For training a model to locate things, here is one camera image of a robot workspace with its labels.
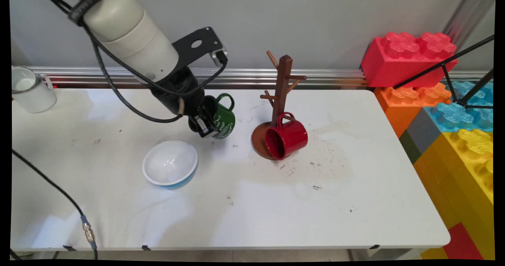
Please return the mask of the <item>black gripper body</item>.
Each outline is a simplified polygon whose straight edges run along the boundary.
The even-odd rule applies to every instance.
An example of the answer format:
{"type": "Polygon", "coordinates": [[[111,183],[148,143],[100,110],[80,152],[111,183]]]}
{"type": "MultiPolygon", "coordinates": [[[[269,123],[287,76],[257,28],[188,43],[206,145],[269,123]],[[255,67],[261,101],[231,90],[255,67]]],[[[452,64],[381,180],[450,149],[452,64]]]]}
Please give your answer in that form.
{"type": "Polygon", "coordinates": [[[179,98],[182,94],[188,94],[194,92],[188,96],[183,96],[184,101],[184,112],[190,118],[200,117],[203,118],[200,106],[204,100],[204,89],[199,88],[197,78],[194,76],[193,72],[187,67],[183,67],[175,73],[172,73],[165,77],[164,79],[157,81],[160,87],[165,90],[169,90],[175,94],[168,94],[163,90],[156,87],[151,87],[151,93],[157,98],[166,108],[168,108],[171,113],[179,113],[179,98]]]}

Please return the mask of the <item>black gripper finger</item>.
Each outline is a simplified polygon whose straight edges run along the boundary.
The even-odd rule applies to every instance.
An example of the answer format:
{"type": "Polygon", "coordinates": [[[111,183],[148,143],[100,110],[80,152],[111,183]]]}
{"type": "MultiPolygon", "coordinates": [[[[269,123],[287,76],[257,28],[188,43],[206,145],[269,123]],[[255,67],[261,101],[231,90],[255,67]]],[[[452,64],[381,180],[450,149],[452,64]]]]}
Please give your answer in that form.
{"type": "Polygon", "coordinates": [[[198,133],[201,138],[213,138],[216,136],[216,126],[213,122],[213,116],[194,115],[188,117],[188,126],[191,131],[198,133]]]}
{"type": "Polygon", "coordinates": [[[217,112],[217,100],[215,97],[204,97],[202,101],[202,109],[208,116],[209,120],[214,120],[217,112]]]}

